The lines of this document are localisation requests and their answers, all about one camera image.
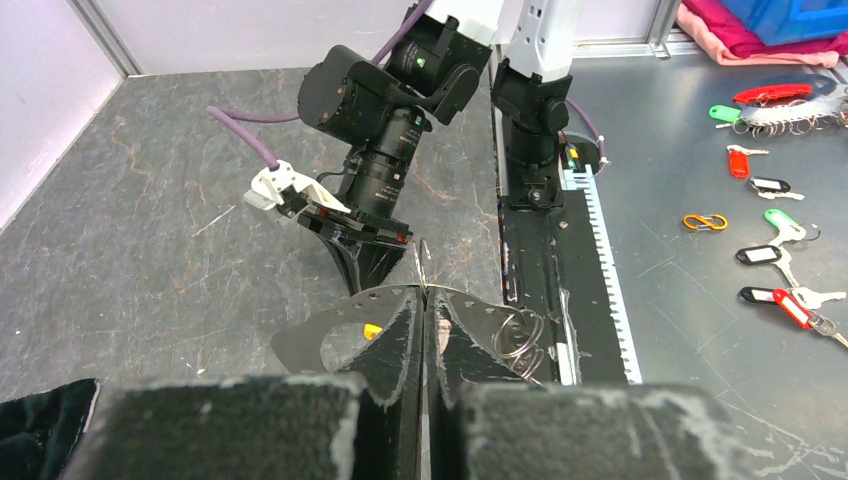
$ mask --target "black fabric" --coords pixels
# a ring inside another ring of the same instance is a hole
[[[466,384],[457,409],[452,478],[752,478],[736,426],[692,387]]]
[[[96,393],[97,381],[86,379],[0,404],[2,479],[59,478]]]

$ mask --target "black foam block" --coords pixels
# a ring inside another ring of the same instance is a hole
[[[348,374],[104,395],[64,478],[350,478],[364,389]]]
[[[694,388],[468,387],[463,478],[749,478],[733,425]]]

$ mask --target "black key tag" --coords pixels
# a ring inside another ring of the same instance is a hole
[[[774,290],[770,288],[743,287],[739,290],[739,296],[750,303],[777,305],[774,301]]]
[[[763,263],[774,263],[783,255],[780,249],[774,245],[762,245],[760,247],[743,248],[736,252],[736,259],[742,265],[762,265]]]
[[[751,177],[748,182],[760,192],[787,193],[792,189],[788,183],[777,178]]]

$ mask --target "yellow marker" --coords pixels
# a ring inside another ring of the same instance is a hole
[[[365,329],[362,331],[362,334],[365,335],[367,340],[373,340],[374,337],[380,334],[383,329],[378,327],[377,325],[371,325],[370,323],[365,324]]]

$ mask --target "key ring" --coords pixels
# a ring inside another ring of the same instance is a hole
[[[683,225],[689,230],[721,231],[727,228],[728,222],[724,215],[719,215],[717,213],[710,215],[697,215],[690,213],[683,217]]]
[[[818,240],[819,237],[821,237],[821,228],[819,228],[818,225],[816,225],[815,223],[802,223],[802,224],[800,224],[801,227],[803,227],[804,225],[808,225],[808,226],[812,227],[813,230],[816,231],[816,236],[813,237],[813,238],[804,238],[803,241],[814,242],[814,241]]]

